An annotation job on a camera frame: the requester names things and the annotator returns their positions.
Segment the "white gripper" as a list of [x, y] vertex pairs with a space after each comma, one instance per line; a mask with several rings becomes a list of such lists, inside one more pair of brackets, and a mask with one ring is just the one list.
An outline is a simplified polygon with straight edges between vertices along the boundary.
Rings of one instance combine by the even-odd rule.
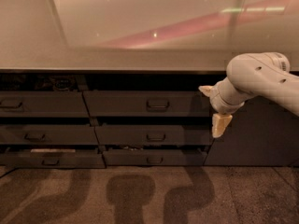
[[209, 97], [212, 107], [218, 112], [212, 116], [212, 136], [219, 138], [233, 118], [232, 115], [223, 114], [233, 114], [244, 105], [245, 101], [231, 83], [217, 83], [213, 87], [200, 86], [198, 90]]

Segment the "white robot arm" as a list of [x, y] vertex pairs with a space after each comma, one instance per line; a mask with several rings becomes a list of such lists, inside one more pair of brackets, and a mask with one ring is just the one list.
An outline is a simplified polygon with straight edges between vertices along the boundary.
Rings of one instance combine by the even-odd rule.
[[234, 112], [256, 96], [299, 115], [299, 76], [290, 73], [286, 56], [278, 52], [245, 53], [227, 65], [226, 78], [214, 86], [200, 86], [216, 111], [212, 116], [212, 136], [221, 137]]

